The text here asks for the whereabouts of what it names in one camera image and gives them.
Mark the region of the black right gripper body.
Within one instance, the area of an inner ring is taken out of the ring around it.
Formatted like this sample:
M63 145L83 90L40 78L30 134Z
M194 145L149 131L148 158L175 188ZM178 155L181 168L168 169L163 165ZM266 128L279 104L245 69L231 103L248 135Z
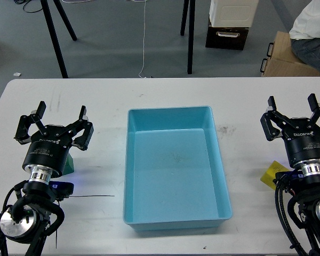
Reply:
M282 128L289 166L320 163L320 127L308 118L294 118Z

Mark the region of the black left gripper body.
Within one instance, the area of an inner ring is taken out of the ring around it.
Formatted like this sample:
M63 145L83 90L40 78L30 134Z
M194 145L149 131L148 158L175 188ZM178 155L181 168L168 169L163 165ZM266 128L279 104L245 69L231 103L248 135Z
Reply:
M63 126L47 125L46 136L36 132L31 137L31 144L22 164L22 168L31 172L33 166L43 166L52 171L51 177L63 176L63 169L70 147L63 146L59 132Z

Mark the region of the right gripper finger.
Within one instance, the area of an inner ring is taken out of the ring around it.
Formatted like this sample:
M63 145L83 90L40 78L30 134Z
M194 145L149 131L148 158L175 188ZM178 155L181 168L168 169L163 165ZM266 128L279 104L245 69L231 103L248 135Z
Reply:
M295 122L277 110L273 96L269 97L267 110L260 118L260 122L268 141L277 138L287 140L289 134L296 130Z
M313 112L309 124L311 127L314 127L318 119L320 118L320 103L318 103L314 93L311 93L308 96L308 103L311 111Z

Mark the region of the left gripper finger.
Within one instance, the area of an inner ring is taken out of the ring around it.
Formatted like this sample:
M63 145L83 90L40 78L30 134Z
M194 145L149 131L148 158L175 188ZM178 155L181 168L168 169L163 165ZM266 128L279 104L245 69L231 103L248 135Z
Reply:
M86 116L86 107L82 106L78 120L63 127L59 132L59 139L63 146L73 146L85 151L88 149L93 131L93 123Z
M41 122L41 119L45 113L46 104L41 101L38 108L31 112L30 115L22 115L19 119L17 131L14 139L21 145L25 145L31 142L31 136L29 135L29 128L32 124L38 127L38 130L42 136L46 136L46 128Z

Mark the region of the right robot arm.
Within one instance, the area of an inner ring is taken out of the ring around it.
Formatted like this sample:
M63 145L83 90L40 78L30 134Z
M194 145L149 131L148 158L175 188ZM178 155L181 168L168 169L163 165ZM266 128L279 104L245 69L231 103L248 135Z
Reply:
M275 174L275 207L298 255L320 255L320 103L308 97L311 117L288 118L270 96L260 122L268 141L282 138L292 171Z

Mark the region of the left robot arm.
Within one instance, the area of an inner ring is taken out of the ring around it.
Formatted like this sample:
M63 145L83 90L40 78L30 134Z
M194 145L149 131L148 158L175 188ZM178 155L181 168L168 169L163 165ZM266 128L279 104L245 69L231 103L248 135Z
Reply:
M78 120L67 125L44 125L46 110L41 101L30 115L22 115L15 139L29 149L22 168L28 180L8 192L0 210L0 255L7 255L7 240L29 246L26 255L41 255L46 238L58 230L65 219L60 201L73 194L71 182L57 178L74 172L69 150L88 148L94 128L82 106Z

